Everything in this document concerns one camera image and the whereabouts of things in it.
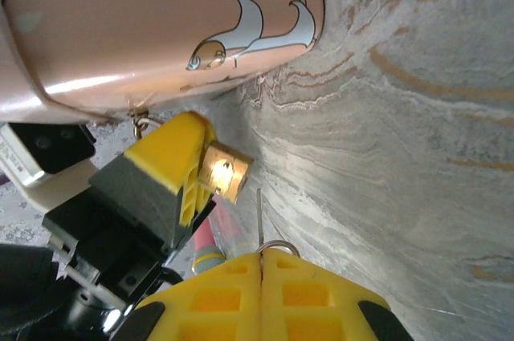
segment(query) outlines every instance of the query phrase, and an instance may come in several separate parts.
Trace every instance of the black cable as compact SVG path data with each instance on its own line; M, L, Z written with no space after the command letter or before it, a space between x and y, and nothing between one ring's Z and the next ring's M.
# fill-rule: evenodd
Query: black cable
M7 315L0 322L0 335L12 335L30 327L57 311L79 286L70 278L59 278L45 293L41 294L22 311Z
M177 285L178 283L184 281L179 273L177 273L173 269L168 269L167 267L161 268L161 274L159 275L159 281L167 282L170 285Z

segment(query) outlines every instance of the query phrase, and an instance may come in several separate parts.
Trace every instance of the black plastic part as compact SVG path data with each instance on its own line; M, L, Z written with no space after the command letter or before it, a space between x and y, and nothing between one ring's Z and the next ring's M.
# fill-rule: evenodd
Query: black plastic part
M360 301L359 307L378 341L413 341L393 312L370 301Z
M56 314L55 320L77 338L106 339L104 324L112 310L86 290L78 290L73 299Z
M47 213L43 226L71 249L72 267L131 304L158 278L165 256L155 236L140 238L137 227L124 223L88 189ZM122 284L134 278L130 286Z
M118 156L90 180L99 199L129 222L140 222L175 248L189 230L179 225L182 193L171 193L124 156Z
M85 126L27 123L9 125L45 173L60 173L95 155L95 140Z
M70 278L60 278L43 294L17 312L2 316L0 335L16 334L55 313L78 290Z
M53 252L44 247L0 244L0 316L40 296L57 276Z
M169 283L171 286L173 286L184 280L175 270L162 267L161 274L159 274L159 281Z
M162 302L152 302L133 311L112 341L146 341L165 311Z
M19 339L15 341L107 341L109 336L103 333L100 324L104 319L102 306L80 308L77 300L72 299L52 315L18 333Z

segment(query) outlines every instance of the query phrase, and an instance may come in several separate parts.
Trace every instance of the white plastic piece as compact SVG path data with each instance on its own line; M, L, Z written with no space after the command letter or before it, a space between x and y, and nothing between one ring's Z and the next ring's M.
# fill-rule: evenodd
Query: white plastic piece
M53 177L39 166L9 124L0 127L0 160L24 187L36 187Z
M27 188L0 159L0 168L13 182L19 192L37 210L47 213L89 187L88 180L98 169L90 160L84 160L35 188Z

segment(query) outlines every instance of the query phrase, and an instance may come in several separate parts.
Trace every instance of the floor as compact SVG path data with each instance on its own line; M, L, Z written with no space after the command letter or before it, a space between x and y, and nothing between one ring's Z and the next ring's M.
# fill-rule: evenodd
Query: floor
M266 239L383 295L416 340L510 339L514 0L326 7L314 51L173 109L256 159L238 204L223 203L237 238L222 223L222 247L256 247L261 188ZM98 165L132 142L127 124L95 134ZM47 240L12 186L0 198L0 240Z

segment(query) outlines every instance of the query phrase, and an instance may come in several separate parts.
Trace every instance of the metal ring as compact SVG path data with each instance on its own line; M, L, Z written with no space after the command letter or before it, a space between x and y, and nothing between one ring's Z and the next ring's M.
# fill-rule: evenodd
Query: metal ring
M285 247L291 252L292 255L301 258L300 252L298 251L296 246L294 246L291 242L283 241L281 239L274 239L273 241L268 241L259 246L259 248L255 252L262 253L265 249L270 249L271 247Z
M137 140L143 139L143 131L148 128L148 126L152 126L155 128L159 128L162 126L162 122L160 120L149 118L147 116L142 118L137 118L133 120L134 125L134 136Z
M139 119L148 117L148 111L139 112L139 113L131 113L129 116L132 119L132 124L135 126L139 123Z

